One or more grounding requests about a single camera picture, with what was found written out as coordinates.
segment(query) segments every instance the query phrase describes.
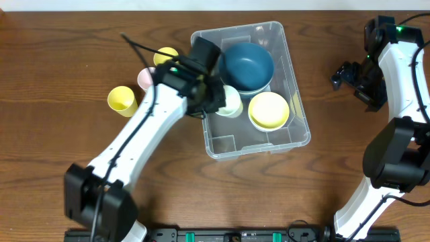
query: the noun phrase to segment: wooden table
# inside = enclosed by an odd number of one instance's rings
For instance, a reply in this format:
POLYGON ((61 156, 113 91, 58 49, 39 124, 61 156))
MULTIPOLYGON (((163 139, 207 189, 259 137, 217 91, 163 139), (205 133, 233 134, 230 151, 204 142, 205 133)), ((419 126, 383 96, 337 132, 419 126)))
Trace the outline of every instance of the wooden table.
MULTIPOLYGON (((187 227, 327 225, 363 173, 367 144, 388 121, 388 106, 366 105, 329 77, 359 61, 364 24, 378 14, 399 22, 413 12, 74 12, 6 13, 0 27, 0 241, 62 241, 78 227, 63 212, 63 175, 86 166, 126 118, 110 110, 109 91, 136 84, 142 65, 118 33, 186 53, 196 30, 279 21, 284 25, 312 139, 289 153, 216 162, 205 152, 199 120, 183 118, 148 161, 133 196, 140 221, 187 227)), ((430 18, 410 22, 430 37, 430 18)), ((152 59, 151 53, 144 54, 152 59)), ((430 80, 430 58, 425 73, 430 80)), ((405 198, 424 201, 430 186, 405 198)), ((428 241, 428 208, 395 202, 376 222, 397 226, 403 241, 428 241)))

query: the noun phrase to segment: plastic bin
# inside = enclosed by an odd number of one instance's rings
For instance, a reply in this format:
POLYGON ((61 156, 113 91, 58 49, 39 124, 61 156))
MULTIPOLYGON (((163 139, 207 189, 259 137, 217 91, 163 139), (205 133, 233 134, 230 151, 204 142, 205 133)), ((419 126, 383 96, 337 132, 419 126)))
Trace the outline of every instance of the plastic bin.
POLYGON ((200 30, 191 35, 191 45, 198 36, 215 43, 222 51, 239 42, 251 42, 264 47, 275 63, 275 74, 265 91, 280 94, 290 107, 288 121, 274 132, 258 131, 251 124, 248 119, 250 99, 242 99, 243 113, 238 118, 208 114, 203 120, 203 131, 209 156, 226 161, 262 151, 286 152, 309 143, 308 121, 298 92, 284 28, 279 22, 200 30))

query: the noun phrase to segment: green strip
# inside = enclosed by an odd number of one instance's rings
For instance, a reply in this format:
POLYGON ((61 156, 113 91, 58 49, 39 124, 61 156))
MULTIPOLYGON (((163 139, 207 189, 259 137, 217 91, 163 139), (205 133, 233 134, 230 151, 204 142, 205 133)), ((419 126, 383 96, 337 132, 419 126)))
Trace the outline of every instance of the green strip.
POLYGON ((194 233, 186 233, 185 242, 194 242, 194 233))
POLYGON ((273 242, 282 242, 282 234, 273 233, 273 242))

